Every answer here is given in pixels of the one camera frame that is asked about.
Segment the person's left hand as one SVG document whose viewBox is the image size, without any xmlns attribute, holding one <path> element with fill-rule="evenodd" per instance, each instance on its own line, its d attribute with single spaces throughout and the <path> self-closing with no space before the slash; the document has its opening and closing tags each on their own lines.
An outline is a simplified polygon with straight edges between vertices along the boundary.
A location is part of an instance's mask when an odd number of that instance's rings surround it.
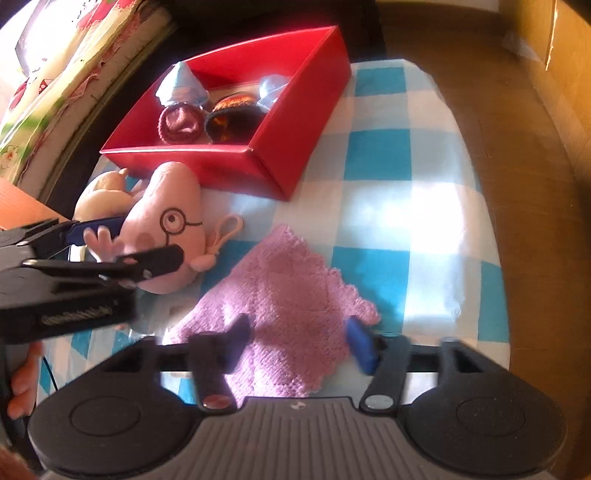
<svg viewBox="0 0 591 480">
<path fill-rule="evenodd" d="M 7 407 L 7 414 L 11 420 L 28 416 L 34 409 L 42 354 L 42 342 L 31 343 L 25 363 L 12 376 L 13 398 Z M 19 455 L 1 448 L 1 480 L 36 479 L 36 475 Z"/>
</svg>

